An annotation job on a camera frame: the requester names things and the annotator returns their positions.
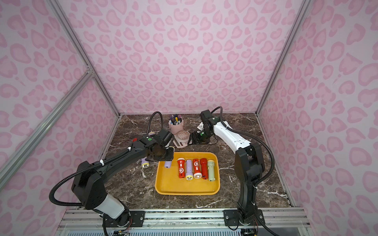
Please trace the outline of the red white flashlight emblem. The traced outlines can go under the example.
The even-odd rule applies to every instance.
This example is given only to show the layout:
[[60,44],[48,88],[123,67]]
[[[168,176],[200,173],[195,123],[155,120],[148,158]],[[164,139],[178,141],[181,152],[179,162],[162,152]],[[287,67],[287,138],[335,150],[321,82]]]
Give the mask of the red white flashlight emblem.
[[202,178],[202,171],[200,169],[200,162],[198,159],[193,159],[193,166],[194,166],[194,178],[195,179]]

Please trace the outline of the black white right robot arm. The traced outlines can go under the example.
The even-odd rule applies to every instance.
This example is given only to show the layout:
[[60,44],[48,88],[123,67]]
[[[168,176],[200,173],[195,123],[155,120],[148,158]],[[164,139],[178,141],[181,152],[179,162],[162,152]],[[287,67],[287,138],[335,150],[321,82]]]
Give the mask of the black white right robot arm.
[[210,111],[200,114],[199,131],[190,134],[189,145],[209,144],[212,136],[221,138],[234,152],[234,171],[240,182],[240,197],[237,205],[239,222],[243,225],[264,223],[264,216],[256,204],[257,185],[265,171],[261,146],[244,139],[232,131],[227,122]]

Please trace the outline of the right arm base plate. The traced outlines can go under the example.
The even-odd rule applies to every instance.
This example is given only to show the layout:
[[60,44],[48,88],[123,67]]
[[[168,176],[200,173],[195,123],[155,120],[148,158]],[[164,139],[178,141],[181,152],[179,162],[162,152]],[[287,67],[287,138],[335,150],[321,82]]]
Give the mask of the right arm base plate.
[[225,226],[257,226],[265,224],[262,210],[255,209],[243,213],[239,209],[226,209],[222,211]]

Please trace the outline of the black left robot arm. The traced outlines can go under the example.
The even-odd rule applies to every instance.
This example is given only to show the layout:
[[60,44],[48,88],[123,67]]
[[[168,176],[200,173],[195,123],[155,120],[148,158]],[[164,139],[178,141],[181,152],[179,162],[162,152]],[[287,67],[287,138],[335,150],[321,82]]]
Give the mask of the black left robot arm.
[[128,221],[129,209],[107,193],[105,183],[137,160],[171,161],[174,155],[174,148],[169,145],[171,139],[170,133],[165,138],[159,134],[142,136],[115,155],[92,164],[87,161],[81,163],[71,187],[74,195],[85,209],[105,214],[114,220]]

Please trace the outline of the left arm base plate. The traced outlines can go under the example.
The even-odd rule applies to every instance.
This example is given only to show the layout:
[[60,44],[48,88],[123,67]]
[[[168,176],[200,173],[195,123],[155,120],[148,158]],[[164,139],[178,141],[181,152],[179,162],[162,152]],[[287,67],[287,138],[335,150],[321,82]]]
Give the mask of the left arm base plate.
[[142,227],[145,214],[143,210],[126,210],[116,219],[105,214],[102,225],[108,228]]

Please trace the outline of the plain red flashlight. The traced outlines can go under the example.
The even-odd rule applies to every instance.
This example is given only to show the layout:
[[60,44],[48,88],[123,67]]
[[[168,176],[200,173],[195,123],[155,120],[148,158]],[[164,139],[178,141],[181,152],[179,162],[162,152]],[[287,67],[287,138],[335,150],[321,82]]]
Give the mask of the plain red flashlight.
[[204,180],[207,180],[208,179],[208,161],[206,158],[202,158],[200,159],[200,166],[201,166],[201,173],[202,173],[202,178]]

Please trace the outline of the purple flashlight group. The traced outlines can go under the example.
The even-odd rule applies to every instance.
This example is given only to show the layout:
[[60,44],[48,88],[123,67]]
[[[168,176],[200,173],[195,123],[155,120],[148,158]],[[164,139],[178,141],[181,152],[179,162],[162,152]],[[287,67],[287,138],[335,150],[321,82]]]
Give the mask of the purple flashlight group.
[[191,181],[194,179],[193,173],[193,161],[191,159],[186,160],[186,180]]

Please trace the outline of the pale green flashlight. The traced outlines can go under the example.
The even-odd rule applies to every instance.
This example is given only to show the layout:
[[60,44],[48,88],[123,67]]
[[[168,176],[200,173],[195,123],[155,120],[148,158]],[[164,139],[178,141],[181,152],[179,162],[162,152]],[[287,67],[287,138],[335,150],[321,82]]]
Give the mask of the pale green flashlight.
[[208,168],[208,180],[210,182],[214,182],[216,180],[216,177],[215,177],[215,161],[214,160],[208,160],[207,168]]

